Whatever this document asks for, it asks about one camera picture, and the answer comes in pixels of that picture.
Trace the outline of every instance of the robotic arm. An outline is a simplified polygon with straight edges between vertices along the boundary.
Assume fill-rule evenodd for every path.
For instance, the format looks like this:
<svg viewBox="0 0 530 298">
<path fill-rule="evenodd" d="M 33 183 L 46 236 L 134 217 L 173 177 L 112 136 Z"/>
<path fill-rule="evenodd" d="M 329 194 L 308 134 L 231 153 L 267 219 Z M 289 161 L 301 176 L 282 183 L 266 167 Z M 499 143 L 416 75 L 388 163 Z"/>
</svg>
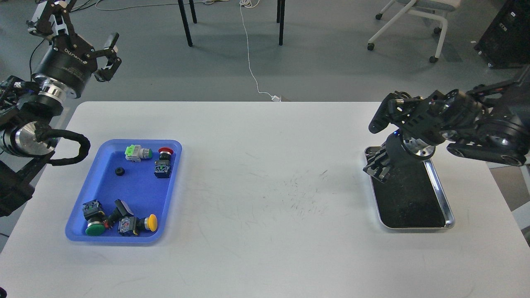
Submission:
<svg viewBox="0 0 530 298">
<path fill-rule="evenodd" d="M 61 115 L 67 98 L 79 98 L 94 74 L 99 82 L 112 79 L 121 64 L 116 42 L 111 34 L 102 50 L 94 47 L 74 31 L 69 12 L 76 0 L 47 0 L 37 6 L 31 21 L 30 34 L 49 41 L 42 62 L 26 82 L 10 76 L 0 83 L 0 150 L 32 158 L 18 172 L 0 161 L 0 216 L 10 215 L 33 195 L 31 180 L 47 164 L 68 165 L 82 161 L 89 152 L 90 142 L 81 134 L 52 129 L 51 119 Z M 107 64 L 98 69 L 96 59 L 106 57 Z M 57 138 L 79 143 L 76 157 L 52 160 Z"/>
<path fill-rule="evenodd" d="M 500 94 L 497 98 L 486 98 Z M 452 154 L 521 166 L 530 148 L 530 66 L 513 80 L 478 86 L 466 93 L 435 91 L 428 98 L 405 92 L 382 101 L 368 129 L 376 134 L 389 123 L 398 129 L 368 159 L 363 171 L 385 182 L 394 166 L 429 159 L 446 140 Z"/>
</svg>

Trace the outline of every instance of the white table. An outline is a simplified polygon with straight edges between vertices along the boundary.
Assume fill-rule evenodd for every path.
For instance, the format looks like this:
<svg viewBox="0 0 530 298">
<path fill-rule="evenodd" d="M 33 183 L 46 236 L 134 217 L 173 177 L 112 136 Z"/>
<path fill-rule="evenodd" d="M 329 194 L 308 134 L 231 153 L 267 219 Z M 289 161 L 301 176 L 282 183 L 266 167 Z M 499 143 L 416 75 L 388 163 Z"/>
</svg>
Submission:
<svg viewBox="0 0 530 298">
<path fill-rule="evenodd" d="M 456 219 L 436 233 L 379 223 L 363 150 L 378 103 L 86 102 L 68 129 L 85 161 L 47 167 L 0 255 L 15 297 L 528 297 L 530 250 L 484 162 L 438 148 Z M 64 227 L 99 146 L 183 146 L 162 238 L 71 242 Z M 55 158 L 77 144 L 62 141 Z"/>
</svg>

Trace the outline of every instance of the blue tray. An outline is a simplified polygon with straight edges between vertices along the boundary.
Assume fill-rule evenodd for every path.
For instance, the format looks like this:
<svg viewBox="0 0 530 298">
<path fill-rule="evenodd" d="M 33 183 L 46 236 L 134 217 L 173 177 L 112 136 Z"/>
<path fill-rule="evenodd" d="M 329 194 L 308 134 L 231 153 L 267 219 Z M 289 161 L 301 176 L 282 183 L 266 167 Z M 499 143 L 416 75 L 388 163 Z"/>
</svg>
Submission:
<svg viewBox="0 0 530 298">
<path fill-rule="evenodd" d="M 125 149 L 130 145 L 150 148 L 153 157 L 141 162 L 126 160 Z M 169 178 L 157 178 L 154 174 L 155 161 L 159 156 L 158 149 L 161 147 L 169 147 L 174 151 Z M 157 240 L 164 232 L 181 152 L 182 146 L 173 140 L 112 139 L 103 143 L 66 223 L 66 237 L 72 241 L 102 243 L 150 243 Z M 118 167 L 125 169 L 123 176 L 115 174 L 114 170 Z M 136 217 L 143 218 L 153 213 L 158 218 L 158 229 L 155 232 L 142 231 L 139 236 L 127 237 L 118 234 L 114 225 L 99 236 L 88 236 L 85 234 L 83 203 L 94 199 L 101 203 L 107 215 L 116 207 L 116 199 L 125 201 Z"/>
</svg>

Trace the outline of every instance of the metal tray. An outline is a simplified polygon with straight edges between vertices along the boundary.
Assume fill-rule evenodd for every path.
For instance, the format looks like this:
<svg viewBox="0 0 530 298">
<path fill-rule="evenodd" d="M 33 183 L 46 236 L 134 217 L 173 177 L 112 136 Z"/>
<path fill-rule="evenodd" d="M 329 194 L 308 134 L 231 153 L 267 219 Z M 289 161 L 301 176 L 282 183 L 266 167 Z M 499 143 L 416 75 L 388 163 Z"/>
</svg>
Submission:
<svg viewBox="0 0 530 298">
<path fill-rule="evenodd" d="M 379 147 L 368 147 L 365 157 Z M 430 159 L 393 168 L 386 183 L 371 177 L 379 220 L 388 229 L 414 232 L 443 230 L 455 219 Z"/>
</svg>

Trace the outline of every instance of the chair leg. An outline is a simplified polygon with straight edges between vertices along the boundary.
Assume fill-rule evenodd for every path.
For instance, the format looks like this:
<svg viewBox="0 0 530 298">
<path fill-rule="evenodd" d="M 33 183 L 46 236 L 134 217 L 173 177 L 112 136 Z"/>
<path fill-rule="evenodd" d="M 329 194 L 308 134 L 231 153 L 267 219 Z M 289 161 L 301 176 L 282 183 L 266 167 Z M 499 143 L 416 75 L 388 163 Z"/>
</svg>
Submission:
<svg viewBox="0 0 530 298">
<path fill-rule="evenodd" d="M 395 21 L 397 21 L 404 13 L 410 11 L 410 8 L 416 4 L 417 0 L 411 0 L 404 8 L 402 8 L 388 23 L 386 23 L 379 31 L 377 31 L 374 36 L 372 36 L 368 43 L 374 43 L 374 41 L 385 32 Z"/>
<path fill-rule="evenodd" d="M 395 3 L 395 0 L 390 0 L 390 2 L 387 5 L 385 5 L 385 7 L 383 7 L 383 9 L 379 13 L 384 14 L 385 11 L 387 11 L 390 8 L 390 6 L 392 6 L 394 3 Z"/>
<path fill-rule="evenodd" d="M 182 17 L 182 24 L 184 25 L 184 32 L 186 33 L 186 39 L 188 40 L 188 46 L 193 47 L 191 42 L 190 28 L 188 27 L 188 18 L 186 17 L 186 11 L 184 10 L 184 0 L 178 0 L 180 16 Z"/>
<path fill-rule="evenodd" d="M 193 20 L 194 24 L 197 24 L 197 16 L 195 15 L 195 4 L 193 3 L 193 0 L 190 0 L 190 9 L 191 9 L 191 19 Z"/>
<path fill-rule="evenodd" d="M 430 60 L 433 60 L 434 62 L 436 62 L 436 60 L 438 60 L 438 58 L 440 57 L 441 48 L 444 45 L 445 33 L 447 33 L 447 19 L 445 17 L 443 17 L 443 16 L 440 16 L 440 15 L 426 13 L 426 12 L 421 12 L 421 11 L 416 11 L 416 10 L 410 10 L 410 11 L 408 11 L 408 13 L 412 14 L 412 15 L 417 15 L 417 16 L 420 16 L 420 17 L 426 17 L 428 19 L 432 19 L 432 20 L 435 20 L 435 21 L 440 21 L 441 33 L 440 33 L 440 39 L 438 40 L 438 47 L 436 48 L 436 53 L 430 59 Z"/>
<path fill-rule="evenodd" d="M 285 0 L 280 0 L 280 40 L 278 45 L 284 45 L 284 18 L 285 18 Z"/>
<path fill-rule="evenodd" d="M 447 12 L 446 12 L 446 11 L 442 12 L 442 13 L 441 13 L 441 16 L 442 16 L 444 19 L 447 20 Z M 444 25 L 444 24 L 442 23 L 442 21 L 440 21 L 440 26 L 439 26 L 439 27 L 442 28 L 443 25 Z"/>
<path fill-rule="evenodd" d="M 385 13 L 385 11 L 387 11 L 390 8 L 390 6 L 392 6 L 394 3 L 395 3 L 395 0 L 390 0 L 390 2 L 386 4 L 385 7 L 383 7 L 383 9 L 378 14 L 375 15 L 375 19 L 380 20 L 383 17 L 383 14 Z"/>
<path fill-rule="evenodd" d="M 278 0 L 278 6 L 276 7 L 276 23 L 280 22 L 280 2 L 281 0 Z"/>
</svg>

